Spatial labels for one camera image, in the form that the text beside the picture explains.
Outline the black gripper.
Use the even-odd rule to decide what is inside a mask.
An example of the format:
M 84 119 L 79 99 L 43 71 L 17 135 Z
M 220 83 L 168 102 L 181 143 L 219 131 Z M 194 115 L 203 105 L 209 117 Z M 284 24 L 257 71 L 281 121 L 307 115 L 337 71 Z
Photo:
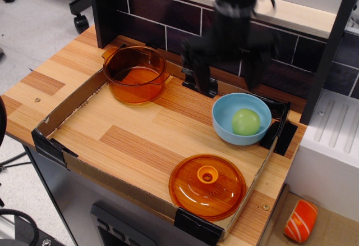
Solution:
M 216 7 L 210 28 L 201 37 L 182 44 L 185 84 L 198 92 L 209 92 L 210 71 L 205 61 L 228 61 L 247 51 L 245 82 L 254 90 L 264 78 L 273 58 L 279 55 L 276 33 L 251 27 L 253 7 Z

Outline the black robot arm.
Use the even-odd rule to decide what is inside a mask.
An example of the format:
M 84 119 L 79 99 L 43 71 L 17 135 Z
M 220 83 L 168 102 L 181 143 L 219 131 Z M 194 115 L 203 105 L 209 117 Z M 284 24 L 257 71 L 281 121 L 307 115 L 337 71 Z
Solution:
M 183 64 L 191 70 L 199 93 L 216 95 L 209 69 L 215 63 L 244 62 L 248 89 L 260 84 L 271 60 L 278 55 L 278 37 L 272 31 L 251 28 L 255 6 L 256 0 L 215 0 L 210 28 L 202 37 L 184 42 Z

